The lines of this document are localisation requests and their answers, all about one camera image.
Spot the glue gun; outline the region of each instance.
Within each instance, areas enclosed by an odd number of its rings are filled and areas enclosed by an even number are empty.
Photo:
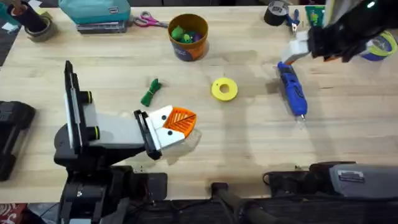
[[[301,84],[293,70],[293,66],[279,62],[278,69],[285,86],[286,98],[289,102],[290,109],[294,116],[300,116],[305,120],[305,115],[307,114],[307,101],[305,100]]]

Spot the gray tape roll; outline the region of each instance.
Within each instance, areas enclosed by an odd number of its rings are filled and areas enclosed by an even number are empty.
[[[264,14],[264,21],[271,26],[280,26],[285,22],[288,13],[289,6],[285,2],[272,1]]]
[[[47,27],[40,32],[31,32],[27,27],[25,32],[29,34],[28,38],[33,42],[45,42],[49,38],[53,37],[57,33],[57,26],[47,16],[40,16],[43,21],[47,24]]]

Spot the black knob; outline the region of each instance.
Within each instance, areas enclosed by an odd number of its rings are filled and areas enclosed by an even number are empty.
[[[83,104],[91,104],[93,102],[91,91],[80,91],[80,100]]]
[[[87,138],[89,141],[100,139],[100,128],[98,126],[87,127]]]

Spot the pencil cup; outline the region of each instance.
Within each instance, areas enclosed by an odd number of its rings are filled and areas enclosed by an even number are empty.
[[[181,43],[172,38],[172,31],[180,26],[183,30],[187,32],[194,31],[200,34],[202,38],[194,43]],[[208,33],[208,25],[204,18],[194,15],[194,14],[182,14],[169,23],[169,39],[173,45],[175,55],[186,62],[194,61],[200,58],[205,53],[206,39]]]

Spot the wooden table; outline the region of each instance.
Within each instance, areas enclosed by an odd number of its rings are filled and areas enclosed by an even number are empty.
[[[383,62],[357,57],[350,63],[323,63],[309,56],[296,62],[309,106],[303,123],[291,115],[275,69],[291,35],[285,25],[262,21],[265,7],[148,10],[161,21],[185,12],[203,16],[210,27],[207,55],[180,61],[159,27],[80,35],[59,9],[49,9],[60,29],[55,38],[35,44],[24,31],[18,35],[0,71],[0,96],[35,107],[37,115],[11,179],[0,183],[1,203],[60,198],[67,173],[53,162],[53,138],[66,122],[66,60],[73,63],[81,88],[93,92],[99,112],[125,116],[174,105],[197,113],[195,135],[201,139],[196,148],[170,148],[160,161],[144,153],[122,161],[138,172],[168,173],[170,199],[208,197],[214,181],[228,182],[241,196],[266,197],[263,173],[320,161],[398,164],[397,54]],[[238,84],[233,101],[212,97],[211,83],[219,77]],[[154,78],[164,87],[145,108],[140,99]]]

